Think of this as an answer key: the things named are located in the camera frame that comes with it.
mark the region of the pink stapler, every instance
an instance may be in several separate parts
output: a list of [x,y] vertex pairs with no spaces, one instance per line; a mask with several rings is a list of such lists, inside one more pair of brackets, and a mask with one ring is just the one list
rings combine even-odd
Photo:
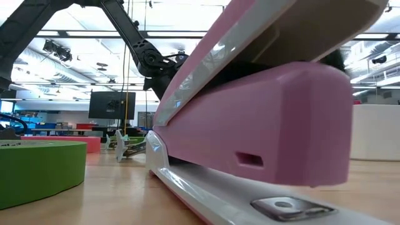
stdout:
[[346,182],[352,88],[318,61],[387,3],[232,0],[167,87],[147,168],[208,224],[386,224],[277,184]]

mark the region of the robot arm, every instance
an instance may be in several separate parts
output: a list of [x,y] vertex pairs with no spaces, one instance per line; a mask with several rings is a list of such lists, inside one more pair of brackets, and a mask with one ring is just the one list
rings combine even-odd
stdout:
[[123,8],[122,0],[25,0],[0,27],[0,93],[11,84],[14,61],[53,14],[72,4],[101,8],[128,46],[138,71],[146,78],[144,89],[152,88],[162,98],[181,63],[161,53],[138,31]]

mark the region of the computer screen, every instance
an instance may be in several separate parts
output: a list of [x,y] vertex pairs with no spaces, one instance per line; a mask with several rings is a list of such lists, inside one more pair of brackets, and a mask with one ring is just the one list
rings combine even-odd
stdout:
[[126,92],[98,91],[92,92],[89,105],[91,119],[125,119],[125,105],[127,102],[127,119],[134,119],[136,93],[129,92],[126,101]]
[[0,113],[12,113],[14,103],[9,101],[1,101]]

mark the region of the ceiling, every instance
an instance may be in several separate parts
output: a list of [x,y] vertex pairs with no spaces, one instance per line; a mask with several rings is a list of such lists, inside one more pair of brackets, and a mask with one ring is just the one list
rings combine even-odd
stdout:
[[[147,37],[161,54],[174,54],[178,50],[191,54],[202,34],[210,28],[229,1],[153,0],[150,7],[149,1],[125,0],[124,8],[134,20],[139,21],[140,31],[146,31],[147,34],[162,33]],[[0,24],[21,2],[22,0],[0,0]],[[367,33],[400,33],[400,0],[391,0],[389,5],[391,10],[384,12]],[[62,36],[58,31],[77,35]],[[187,38],[188,34],[196,35]],[[70,49],[72,61],[61,63],[57,57],[43,51],[46,40]],[[124,41],[119,38],[101,9],[72,5],[57,12],[14,63],[12,80],[20,83],[12,85],[12,88],[29,90],[42,98],[89,99],[91,91],[120,91],[122,87],[66,84],[104,84],[115,79],[119,84],[136,84],[125,86],[125,89],[137,92],[137,100],[144,101],[146,95],[140,93],[144,78],[138,73],[133,61],[129,61],[129,53],[124,56],[124,48]],[[377,83],[382,86],[400,85],[400,63],[397,64],[400,62],[400,45],[397,41],[351,41],[341,50],[345,55],[346,69],[355,86],[368,89]],[[383,55],[387,57],[385,63],[372,63],[373,59]],[[125,69],[124,57],[128,58]],[[147,100],[157,101],[158,98],[152,91],[148,91]]]

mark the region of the wooden table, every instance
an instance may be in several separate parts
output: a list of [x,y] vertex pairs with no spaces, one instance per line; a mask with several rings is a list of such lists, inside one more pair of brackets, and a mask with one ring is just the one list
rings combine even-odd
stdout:
[[47,136],[50,136],[51,131],[66,131],[66,132],[78,132],[78,135],[83,135],[85,131],[92,131],[91,129],[45,129],[45,128],[34,128],[31,129],[33,136],[35,136],[38,132],[46,131]]
[[[149,176],[145,155],[117,163],[88,154],[85,182],[53,197],[0,211],[1,225],[203,224],[165,185]],[[295,188],[316,199],[400,224],[400,163],[353,161],[349,182]]]

